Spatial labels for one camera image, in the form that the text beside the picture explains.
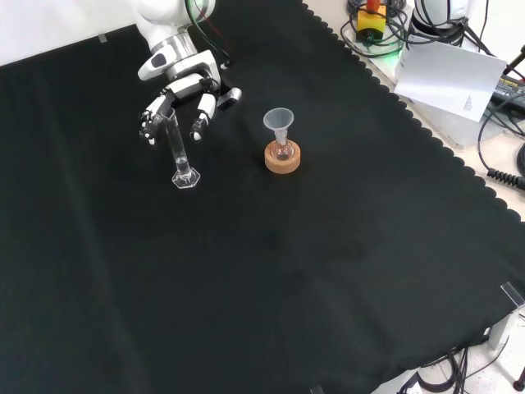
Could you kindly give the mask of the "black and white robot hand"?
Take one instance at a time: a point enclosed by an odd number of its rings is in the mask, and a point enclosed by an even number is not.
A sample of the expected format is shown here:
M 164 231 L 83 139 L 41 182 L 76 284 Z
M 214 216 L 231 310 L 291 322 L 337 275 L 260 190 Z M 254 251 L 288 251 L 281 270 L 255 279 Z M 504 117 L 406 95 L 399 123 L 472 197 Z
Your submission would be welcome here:
M 139 134 L 154 142 L 162 118 L 173 104 L 201 95 L 198 116 L 190 127 L 189 136 L 199 141 L 214 118 L 216 110 L 224 110 L 237 103 L 242 91 L 229 81 L 223 80 L 216 61 L 209 50 L 188 57 L 181 57 L 176 50 L 166 46 L 157 50 L 139 69 L 141 80 L 150 80 L 160 75 L 170 82 L 161 90 L 140 116 Z

